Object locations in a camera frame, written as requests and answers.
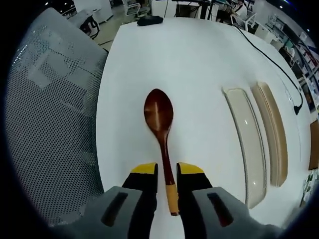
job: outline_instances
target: yellow tape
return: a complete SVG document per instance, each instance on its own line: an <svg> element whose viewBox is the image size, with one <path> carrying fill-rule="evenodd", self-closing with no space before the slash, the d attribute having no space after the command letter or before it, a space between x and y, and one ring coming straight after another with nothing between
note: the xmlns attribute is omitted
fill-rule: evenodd
<svg viewBox="0 0 319 239"><path fill-rule="evenodd" d="M178 163L180 165L180 173L181 174L196 174L196 173L204 173L202 169L199 167L188 164L188 163Z"/></svg>
<svg viewBox="0 0 319 239"><path fill-rule="evenodd" d="M167 203L170 214L172 216L178 216L179 209L178 209L178 193L176 184L173 185L166 185L166 196L167 196Z"/></svg>
<svg viewBox="0 0 319 239"><path fill-rule="evenodd" d="M134 168L131 173L154 174L156 163L140 164Z"/></svg>

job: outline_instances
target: office chair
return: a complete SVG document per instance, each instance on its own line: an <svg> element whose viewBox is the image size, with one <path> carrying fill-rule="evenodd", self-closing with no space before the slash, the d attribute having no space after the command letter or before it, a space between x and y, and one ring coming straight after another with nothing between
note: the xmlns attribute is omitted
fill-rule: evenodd
<svg viewBox="0 0 319 239"><path fill-rule="evenodd" d="M17 177L50 225L77 220L104 193L95 139L97 97L108 52L49 8L12 60L5 130Z"/></svg>

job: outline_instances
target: spoon handle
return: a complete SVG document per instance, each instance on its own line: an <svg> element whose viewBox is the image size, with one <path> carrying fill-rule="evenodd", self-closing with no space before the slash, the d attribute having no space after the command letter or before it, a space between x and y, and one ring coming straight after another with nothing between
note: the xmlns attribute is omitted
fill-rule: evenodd
<svg viewBox="0 0 319 239"><path fill-rule="evenodd" d="M161 151L161 158L163 161L168 208L172 216L178 216L179 214L178 193L177 193L177 187L176 187L173 173L170 166L170 160L169 160L168 149L167 149L167 137L165 138L164 141L159 142L159 145L160 145L160 151Z"/></svg>

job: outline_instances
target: black cable cord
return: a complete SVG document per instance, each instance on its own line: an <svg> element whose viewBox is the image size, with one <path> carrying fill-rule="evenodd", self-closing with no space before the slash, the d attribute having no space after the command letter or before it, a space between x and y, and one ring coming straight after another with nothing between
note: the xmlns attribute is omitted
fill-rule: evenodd
<svg viewBox="0 0 319 239"><path fill-rule="evenodd" d="M180 5L179 5L178 1L177 1L177 6L178 6L178 13L180 13Z"/></svg>
<svg viewBox="0 0 319 239"><path fill-rule="evenodd" d="M198 10L199 8L200 8L200 6L197 6L194 9L192 9L189 13L194 12L194 11Z"/></svg>
<svg viewBox="0 0 319 239"><path fill-rule="evenodd" d="M197 7L197 10L196 10L196 12L195 12L195 16L194 16L194 18L196 18L196 15L197 15L198 10L199 10L199 8L200 8L200 7L201 7L201 5Z"/></svg>
<svg viewBox="0 0 319 239"><path fill-rule="evenodd" d="M168 6L168 0L166 0L166 8L165 8L165 14L164 14L164 17L166 16L167 6Z"/></svg>
<svg viewBox="0 0 319 239"><path fill-rule="evenodd" d="M301 94L301 92L299 91L298 87L295 85L295 83L293 82L293 80L290 78L290 76L276 63L274 62L269 56L267 56L262 50L260 50L257 46L255 46L248 38L247 36L245 36L245 34L235 25L233 25L234 27L236 27L240 33L246 38L246 40L256 49L258 50L260 53L262 53L268 60L270 60L272 63L274 63L287 77L288 79L291 81L291 83L294 85L294 87L296 88L296 90L298 91L299 95L300 95L300 98L301 98L301 104L299 106L294 106L294 111L295 111L295 114L298 115L299 114L299 111L301 109L301 107L303 106L303 103L304 103L304 99L303 99L303 96Z"/></svg>
<svg viewBox="0 0 319 239"><path fill-rule="evenodd" d="M179 2L178 1L177 1L177 8L176 8L174 17L176 17L177 10L178 10L178 16L180 16L180 7L179 7Z"/></svg>
<svg viewBox="0 0 319 239"><path fill-rule="evenodd" d="M213 21L213 14L210 15L210 20Z"/></svg>

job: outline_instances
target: desk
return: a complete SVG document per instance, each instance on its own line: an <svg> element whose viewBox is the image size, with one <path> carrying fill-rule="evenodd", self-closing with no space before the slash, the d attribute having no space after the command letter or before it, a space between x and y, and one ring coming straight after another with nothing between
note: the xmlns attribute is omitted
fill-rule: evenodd
<svg viewBox="0 0 319 239"><path fill-rule="evenodd" d="M245 32L298 85L292 70L271 45ZM234 27L201 19L165 18L163 24L122 25L105 64L97 105L96 142L104 190L121 186L138 164L159 163L158 207L151 238L184 238L180 217L169 214L160 147L144 119L148 93L167 93L174 120L168 137L172 169L182 161L202 168L213 186L245 201L243 158L233 117L222 88L245 89L266 133L250 87L268 83L286 131L288 177L281 188L270 185L269 153L265 150L267 195L252 217L281 226L302 198L310 158L310 112L304 103L298 116L293 102L299 93L286 76L256 51Z"/></svg>
<svg viewBox="0 0 319 239"><path fill-rule="evenodd" d="M189 6L194 6L194 7L199 6L199 3L197 3L197 2L189 2L189 1L177 2L176 0L174 0L174 1L168 0L167 9L166 9L166 3L167 2L164 0L152 1L152 15L164 17L165 11L166 11L165 17L174 17L175 13L176 13L177 4L178 5L189 5ZM216 21L217 11L218 11L218 8L221 4L229 5L228 2L226 2L226 0L215 1L213 4L213 9L212 9L213 21ZM208 18L208 12L209 11L207 10L205 19ZM197 16L198 18L200 18L200 13L201 13L201 7L199 7L199 9L198 9L198 16Z"/></svg>

